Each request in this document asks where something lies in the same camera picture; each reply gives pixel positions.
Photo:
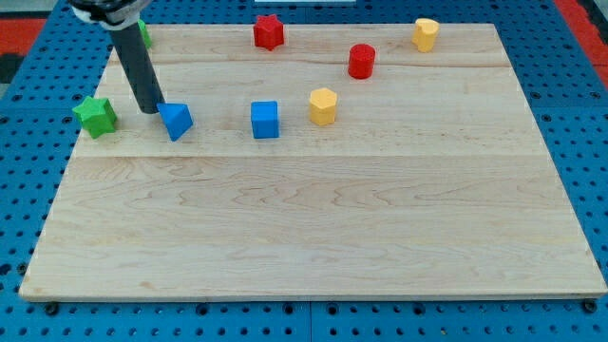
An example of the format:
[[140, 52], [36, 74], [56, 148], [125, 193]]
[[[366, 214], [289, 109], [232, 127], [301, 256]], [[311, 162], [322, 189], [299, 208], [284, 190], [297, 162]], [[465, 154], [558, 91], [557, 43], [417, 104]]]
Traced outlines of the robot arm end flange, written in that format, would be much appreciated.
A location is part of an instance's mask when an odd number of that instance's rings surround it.
[[140, 19], [141, 12], [152, 0], [68, 0], [78, 19], [99, 24], [104, 29], [121, 30]]

